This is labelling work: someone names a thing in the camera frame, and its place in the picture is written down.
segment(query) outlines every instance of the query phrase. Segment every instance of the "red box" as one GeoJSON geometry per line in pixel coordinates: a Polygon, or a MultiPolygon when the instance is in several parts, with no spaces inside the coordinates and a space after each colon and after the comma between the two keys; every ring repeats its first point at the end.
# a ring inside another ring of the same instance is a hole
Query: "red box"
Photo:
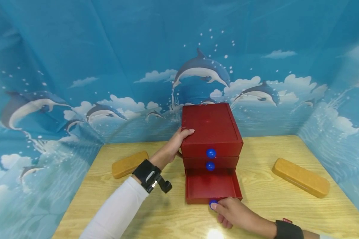
{"type": "Polygon", "coordinates": [[[225,197],[242,199],[235,167],[243,141],[228,103],[191,105],[182,109],[182,127],[195,129],[181,146],[188,204],[209,204],[225,197]],[[207,156],[214,149],[215,158],[207,156]],[[212,162],[213,170],[207,163],[212,162]]]}

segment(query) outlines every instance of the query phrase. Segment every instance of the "wooden table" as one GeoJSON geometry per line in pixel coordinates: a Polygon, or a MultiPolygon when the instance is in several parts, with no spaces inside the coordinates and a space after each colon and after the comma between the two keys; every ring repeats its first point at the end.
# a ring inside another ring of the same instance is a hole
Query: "wooden table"
{"type": "MultiPolygon", "coordinates": [[[[283,217],[314,232],[337,238],[359,238],[359,212],[343,191],[297,136],[244,138],[237,166],[242,202],[261,216],[283,217]],[[319,199],[306,193],[271,172],[277,158],[285,158],[327,178],[331,190],[319,199]]],[[[114,179],[114,161],[137,151],[154,154],[164,142],[108,144],[101,148],[53,238],[79,238],[106,199],[127,178],[114,179]]],[[[258,238],[241,229],[223,229],[208,205],[185,203],[185,173],[177,158],[162,172],[172,183],[164,194],[159,188],[142,204],[122,238],[258,238]]]]}

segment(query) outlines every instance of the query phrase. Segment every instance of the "black wristband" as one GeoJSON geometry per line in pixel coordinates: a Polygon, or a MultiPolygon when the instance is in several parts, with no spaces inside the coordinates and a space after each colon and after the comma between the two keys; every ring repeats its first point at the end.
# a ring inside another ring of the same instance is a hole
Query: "black wristband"
{"type": "Polygon", "coordinates": [[[141,186],[150,193],[156,184],[160,186],[164,193],[167,193],[172,185],[169,181],[165,181],[161,176],[161,170],[152,165],[152,163],[145,159],[132,173],[141,181],[141,186]]]}
{"type": "Polygon", "coordinates": [[[275,221],[276,237],[274,239],[304,239],[303,231],[300,227],[285,221],[275,221]]]}

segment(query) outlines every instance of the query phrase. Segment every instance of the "yellow sponge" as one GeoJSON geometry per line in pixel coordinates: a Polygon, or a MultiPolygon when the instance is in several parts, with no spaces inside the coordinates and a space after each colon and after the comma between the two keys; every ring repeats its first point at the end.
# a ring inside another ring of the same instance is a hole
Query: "yellow sponge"
{"type": "Polygon", "coordinates": [[[283,158],[277,159],[272,171],[318,198],[325,197],[330,190],[330,182],[327,179],[283,158]]]}
{"type": "Polygon", "coordinates": [[[148,153],[146,151],[141,151],[114,162],[112,164],[113,177],[119,179],[132,173],[145,159],[149,159],[148,153]]]}

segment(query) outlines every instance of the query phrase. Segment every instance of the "blue ball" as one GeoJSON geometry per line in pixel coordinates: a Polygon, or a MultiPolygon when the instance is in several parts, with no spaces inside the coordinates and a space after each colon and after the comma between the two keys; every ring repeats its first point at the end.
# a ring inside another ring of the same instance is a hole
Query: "blue ball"
{"type": "Polygon", "coordinates": [[[210,201],[210,203],[209,203],[209,207],[211,208],[211,204],[212,203],[217,203],[218,204],[218,202],[217,202],[217,200],[212,200],[212,201],[210,201]]]}
{"type": "Polygon", "coordinates": [[[208,158],[215,158],[217,156],[217,152],[214,149],[208,149],[206,152],[208,158]]]}
{"type": "Polygon", "coordinates": [[[209,171],[213,171],[215,169],[215,164],[213,162],[207,162],[206,169],[209,171]]]}

